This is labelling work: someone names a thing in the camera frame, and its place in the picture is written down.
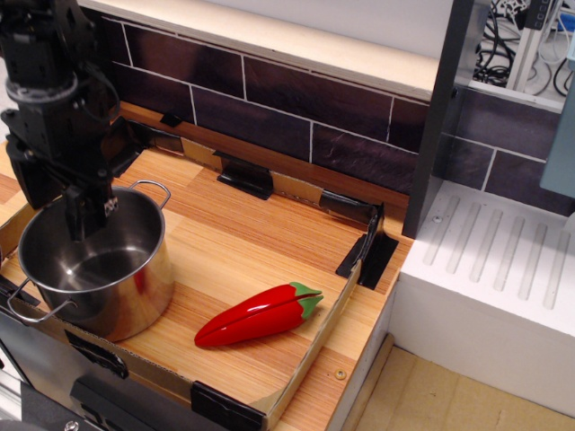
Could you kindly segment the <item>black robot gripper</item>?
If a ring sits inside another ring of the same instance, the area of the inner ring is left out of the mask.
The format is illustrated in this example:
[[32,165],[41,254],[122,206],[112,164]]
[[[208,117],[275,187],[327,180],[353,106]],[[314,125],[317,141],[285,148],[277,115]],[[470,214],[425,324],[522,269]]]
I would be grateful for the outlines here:
[[118,209],[102,150],[109,133],[112,91],[105,84],[49,89],[8,84],[16,110],[2,113],[14,175],[34,209],[65,194],[70,238],[82,242]]

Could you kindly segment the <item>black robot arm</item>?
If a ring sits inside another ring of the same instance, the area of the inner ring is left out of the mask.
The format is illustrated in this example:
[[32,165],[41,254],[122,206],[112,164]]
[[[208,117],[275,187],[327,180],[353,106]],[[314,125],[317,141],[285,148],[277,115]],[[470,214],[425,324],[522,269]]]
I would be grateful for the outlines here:
[[102,150],[119,110],[113,84],[96,64],[94,24],[76,1],[3,1],[1,54],[7,153],[29,204],[61,198],[72,240],[102,229],[117,207]]

